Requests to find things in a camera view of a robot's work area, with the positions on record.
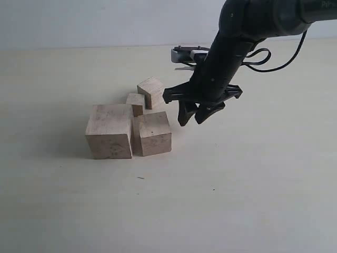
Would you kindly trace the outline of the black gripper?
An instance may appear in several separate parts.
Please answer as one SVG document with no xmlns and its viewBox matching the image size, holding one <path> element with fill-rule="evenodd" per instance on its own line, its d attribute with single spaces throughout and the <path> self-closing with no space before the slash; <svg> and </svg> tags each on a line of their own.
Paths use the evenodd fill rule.
<svg viewBox="0 0 337 253">
<path fill-rule="evenodd" d="M 195 114 L 202 124 L 225 108 L 223 101 L 238 96 L 241 89 L 230 81 L 247 55 L 276 34 L 276 1 L 226 1 L 219 17 L 219 30 L 205 57 L 194 67 L 189 81 L 166 88 L 166 103 L 179 101 L 178 122 L 185 126 Z"/>
</svg>

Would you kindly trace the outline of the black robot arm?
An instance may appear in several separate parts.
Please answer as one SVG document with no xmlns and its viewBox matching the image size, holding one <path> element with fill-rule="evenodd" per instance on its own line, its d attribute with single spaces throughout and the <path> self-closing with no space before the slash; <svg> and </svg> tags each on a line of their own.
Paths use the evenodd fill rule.
<svg viewBox="0 0 337 253">
<path fill-rule="evenodd" d="M 336 1 L 226 1 L 219 30 L 210 48 L 177 46 L 171 60 L 193 68 L 191 78 L 163 92 L 166 103 L 178 101 L 178 122 L 190 118 L 203 123 L 225 108 L 225 101 L 239 98 L 242 90 L 231 80 L 241 66 L 259 70 L 250 58 L 257 45 L 271 37 L 306 36 L 312 23 L 336 19 Z"/>
</svg>

